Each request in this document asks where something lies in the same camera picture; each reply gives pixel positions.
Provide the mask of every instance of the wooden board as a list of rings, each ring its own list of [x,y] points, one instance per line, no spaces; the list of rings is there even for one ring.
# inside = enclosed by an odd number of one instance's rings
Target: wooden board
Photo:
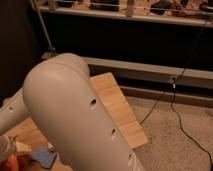
[[[113,75],[106,73],[92,77],[91,83],[129,146],[134,149],[147,143],[143,128],[136,120]]]
[[[129,146],[134,149],[147,143],[148,139],[143,128],[136,120],[132,108],[126,101],[113,75],[106,73],[91,77],[91,84]],[[12,137],[17,136],[17,141],[28,144],[33,149],[38,145],[47,146],[47,140],[30,118],[8,131],[7,135]],[[27,170],[42,171],[43,169],[32,164]],[[57,161],[51,170],[69,171],[71,169],[61,165],[60,162]]]

